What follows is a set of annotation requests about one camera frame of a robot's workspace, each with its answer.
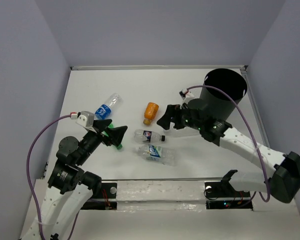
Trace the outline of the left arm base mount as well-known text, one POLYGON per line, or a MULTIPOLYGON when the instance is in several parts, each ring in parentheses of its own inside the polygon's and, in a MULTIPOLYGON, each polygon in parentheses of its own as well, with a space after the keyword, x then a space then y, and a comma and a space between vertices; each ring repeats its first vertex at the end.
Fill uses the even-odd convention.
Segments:
POLYGON ((108 211, 117 209, 117 182, 103 181, 98 193, 87 200, 81 210, 108 211))

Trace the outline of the orange juice bottle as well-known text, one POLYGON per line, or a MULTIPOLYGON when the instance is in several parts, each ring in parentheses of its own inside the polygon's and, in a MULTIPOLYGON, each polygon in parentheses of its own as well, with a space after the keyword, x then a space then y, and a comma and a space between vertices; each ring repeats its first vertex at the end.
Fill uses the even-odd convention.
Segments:
POLYGON ((155 119, 157 112, 159 110, 159 105, 154 102, 149 102, 144 111, 144 120, 143 124, 149 126, 152 121, 155 119))

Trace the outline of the pepsi label clear bottle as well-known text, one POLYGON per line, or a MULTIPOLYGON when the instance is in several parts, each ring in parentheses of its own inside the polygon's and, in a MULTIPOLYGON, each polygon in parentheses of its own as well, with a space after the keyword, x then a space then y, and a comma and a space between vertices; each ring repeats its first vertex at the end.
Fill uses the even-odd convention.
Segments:
POLYGON ((160 143, 166 141, 166 136, 155 131, 137 129, 133 139, 138 143, 160 143))

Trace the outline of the blue label clear bottle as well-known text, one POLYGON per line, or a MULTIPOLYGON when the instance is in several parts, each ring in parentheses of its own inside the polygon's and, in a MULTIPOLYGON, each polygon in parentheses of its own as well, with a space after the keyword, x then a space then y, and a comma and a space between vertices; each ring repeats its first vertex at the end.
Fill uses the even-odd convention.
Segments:
POLYGON ((95 111, 94 118, 96 120, 105 120, 109 118, 123 103, 122 97, 113 93, 100 107, 95 111))

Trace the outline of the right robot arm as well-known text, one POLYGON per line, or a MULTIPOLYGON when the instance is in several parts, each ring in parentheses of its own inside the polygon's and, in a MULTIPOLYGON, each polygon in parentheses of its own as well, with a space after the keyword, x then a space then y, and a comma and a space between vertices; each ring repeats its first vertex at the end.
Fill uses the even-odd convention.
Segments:
POLYGON ((288 204, 300 189, 300 155, 283 153, 257 143, 225 120, 213 117, 190 103, 169 104, 156 122, 164 130, 185 127, 197 130, 201 137, 227 149, 262 170, 261 173, 240 173, 232 170, 224 176, 220 190, 225 196, 237 191, 264 192, 288 204))

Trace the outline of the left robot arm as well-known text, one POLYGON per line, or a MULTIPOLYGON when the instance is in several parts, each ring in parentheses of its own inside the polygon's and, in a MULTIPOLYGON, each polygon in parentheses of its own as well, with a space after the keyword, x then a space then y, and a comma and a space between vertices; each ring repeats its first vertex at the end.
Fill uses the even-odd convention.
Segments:
POLYGON ((60 240, 69 225, 75 225, 78 213, 90 198, 100 194, 102 179, 84 171, 81 165, 100 144, 119 146, 128 127, 110 128, 111 119, 89 120, 78 116, 76 123, 87 130, 82 140, 63 138, 56 153, 56 163, 47 182, 42 204, 34 195, 37 216, 24 240, 60 240))

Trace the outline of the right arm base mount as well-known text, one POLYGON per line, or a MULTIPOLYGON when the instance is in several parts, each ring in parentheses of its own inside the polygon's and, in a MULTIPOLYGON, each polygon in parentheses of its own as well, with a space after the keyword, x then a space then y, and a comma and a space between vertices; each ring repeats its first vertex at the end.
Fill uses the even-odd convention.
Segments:
POLYGON ((205 182, 203 194, 207 210, 253 209, 250 192, 236 191, 220 181, 205 182))

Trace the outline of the green plastic bottle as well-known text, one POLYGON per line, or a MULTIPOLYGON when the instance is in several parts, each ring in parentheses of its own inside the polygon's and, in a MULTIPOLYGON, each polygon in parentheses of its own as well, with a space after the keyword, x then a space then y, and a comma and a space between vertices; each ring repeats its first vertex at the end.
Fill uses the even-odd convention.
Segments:
POLYGON ((121 141, 123 139, 124 133, 122 134, 120 127, 118 128, 119 130, 117 130, 117 127, 114 127, 114 125, 111 123, 105 129, 103 134, 109 138, 110 143, 115 146, 117 150, 121 150, 123 148, 121 141))

